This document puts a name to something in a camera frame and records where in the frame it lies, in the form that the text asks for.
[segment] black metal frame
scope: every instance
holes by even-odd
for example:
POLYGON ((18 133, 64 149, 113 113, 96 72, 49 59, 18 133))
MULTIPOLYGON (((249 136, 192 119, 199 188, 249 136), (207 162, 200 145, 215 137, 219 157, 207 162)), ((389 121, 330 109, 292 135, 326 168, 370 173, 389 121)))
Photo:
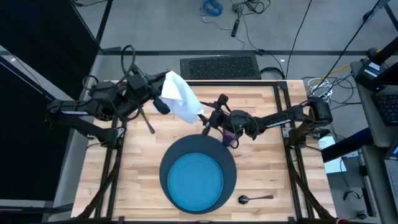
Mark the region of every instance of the black metal frame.
MULTIPOLYGON (((289 97, 289 90, 287 88, 286 82, 259 82, 259 81, 248 81, 248 82, 234 82, 234 81, 199 81, 199 82, 190 82, 188 81, 188 84, 190 86, 268 86, 268 87, 273 87, 274 94, 275 94, 275 103, 277 107, 278 112, 282 112, 282 103, 281 103, 281 98, 279 94, 279 90, 282 90, 284 93, 284 100, 287 109, 291 107, 291 102, 290 102, 290 97, 289 97)), ((112 122, 112 128, 116 128, 117 126, 117 119, 114 119, 112 122)), ((122 127, 126 128, 126 123, 122 123, 122 127)), ((290 127, 294 128, 295 124, 294 122, 290 123, 290 127)), ((104 166, 103 166, 103 173, 101 177, 101 185, 99 188, 99 191, 97 194, 94 196, 93 201, 86 207, 86 212, 85 214, 79 215, 77 220, 86 220, 89 221, 87 218, 90 216, 91 212, 95 208, 95 215, 94 217, 96 218, 96 221, 100 221, 101 218, 105 222, 111 222, 112 216, 113 216, 113 208, 114 208, 114 203, 115 203, 115 198, 116 198, 116 189, 117 189, 117 184, 118 184, 118 175, 119 175, 119 170, 120 170, 120 163, 121 163, 121 157, 123 153, 123 142, 124 142, 124 134, 120 137, 120 141, 122 142, 120 146, 117 149, 107 149, 106 156, 104 159, 104 166), (116 158, 115 158, 115 164, 114 167, 109 175, 107 175, 109 171, 109 165, 111 162, 111 155, 112 155, 112 150, 116 150, 116 158), (109 202, 108 202, 108 207, 106 211, 106 216, 101 217, 101 211, 102 211, 102 206, 103 206, 103 195, 106 191, 106 189, 111 185, 111 192, 109 195, 109 202)), ((301 176, 301 183, 297 183, 297 176, 298 173, 295 170, 292 162, 292 156, 290 154, 291 147, 288 142, 288 138, 283 137, 284 139, 284 148, 285 148, 285 156, 286 156, 286 162, 288 163, 288 172, 290 176, 290 186, 292 190, 292 198, 293 198, 293 204, 295 208, 295 214, 297 219, 303 219, 302 211, 301 211, 301 206, 300 206, 300 199, 299 199, 299 192, 297 190, 297 185, 300 186, 304 185, 307 186, 307 178, 305 176, 305 170, 304 170, 304 164, 303 164, 303 159, 302 155, 300 152, 299 148, 295 148, 295 152, 297 155, 297 162, 298 162, 298 169, 300 172, 301 176)), ((314 214, 312 210, 312 206, 310 203, 311 200, 309 200, 307 197, 305 197, 305 203, 308 211, 308 220, 313 220, 314 219, 314 214)), ((262 223, 295 223, 294 219, 292 217, 288 217, 289 221, 286 222, 262 222, 262 223)), ((146 221, 139 221, 139 223, 153 223, 153 222, 146 222, 146 221)))

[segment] white paper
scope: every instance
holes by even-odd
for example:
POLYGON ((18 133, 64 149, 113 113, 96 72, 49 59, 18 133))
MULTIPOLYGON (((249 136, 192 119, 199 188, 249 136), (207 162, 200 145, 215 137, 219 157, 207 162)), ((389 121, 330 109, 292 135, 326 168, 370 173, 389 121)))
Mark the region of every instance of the white paper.
MULTIPOLYGON (((325 136, 321 138, 319 141, 319 148, 322 150, 328 146, 334 145, 335 139, 333 139, 333 136, 325 136)), ((341 157, 337 159, 333 159, 332 161, 326 162, 325 163, 325 171, 327 174, 335 173, 335 172, 345 172, 347 171, 346 166, 344 165, 344 161, 341 161, 341 157)))
POLYGON ((169 106, 171 113, 192 124, 205 110, 186 81, 175 72, 166 74, 160 99, 169 106))

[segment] black wall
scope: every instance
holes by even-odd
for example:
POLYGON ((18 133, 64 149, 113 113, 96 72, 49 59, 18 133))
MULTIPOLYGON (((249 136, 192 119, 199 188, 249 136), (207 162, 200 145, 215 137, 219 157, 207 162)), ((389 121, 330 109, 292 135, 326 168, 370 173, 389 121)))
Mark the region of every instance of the black wall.
POLYGON ((53 201, 69 129, 44 123, 52 96, 2 57, 0 77, 0 199, 53 201))
POLYGON ((69 0, 0 0, 0 45, 75 100, 99 49, 69 0))

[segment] metal spoon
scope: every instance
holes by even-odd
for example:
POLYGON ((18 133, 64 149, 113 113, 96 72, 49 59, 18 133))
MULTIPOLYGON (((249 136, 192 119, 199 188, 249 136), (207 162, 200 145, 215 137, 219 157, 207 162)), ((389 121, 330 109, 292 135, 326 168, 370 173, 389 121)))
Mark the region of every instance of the metal spoon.
POLYGON ((238 198, 238 202, 241 203, 242 205, 247 204, 250 200, 255 200, 255 199, 273 199, 273 195, 267 195, 263 197, 257 197, 257 198, 248 198, 246 195, 242 195, 238 198))

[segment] blue cable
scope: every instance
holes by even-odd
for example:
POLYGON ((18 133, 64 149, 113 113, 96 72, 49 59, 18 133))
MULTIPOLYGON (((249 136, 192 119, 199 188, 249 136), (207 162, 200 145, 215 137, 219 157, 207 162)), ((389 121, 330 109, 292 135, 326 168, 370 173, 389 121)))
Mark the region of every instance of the blue cable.
POLYGON ((223 13, 223 5, 216 0, 205 0, 200 10, 211 16, 219 16, 223 13))

